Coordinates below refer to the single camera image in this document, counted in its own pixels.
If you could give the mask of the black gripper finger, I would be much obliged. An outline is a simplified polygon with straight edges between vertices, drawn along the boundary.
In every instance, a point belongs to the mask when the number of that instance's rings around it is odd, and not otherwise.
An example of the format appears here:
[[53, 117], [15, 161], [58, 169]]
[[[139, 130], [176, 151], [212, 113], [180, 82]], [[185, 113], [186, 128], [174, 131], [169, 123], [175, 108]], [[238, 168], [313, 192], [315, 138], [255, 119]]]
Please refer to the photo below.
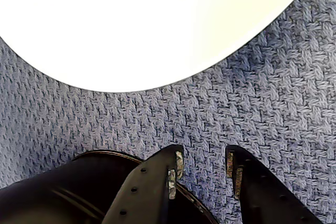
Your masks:
[[321, 223], [252, 153], [238, 145], [226, 146], [225, 152], [243, 223]]
[[103, 223], [167, 223], [169, 201], [183, 176], [182, 145], [153, 154], [126, 177]]

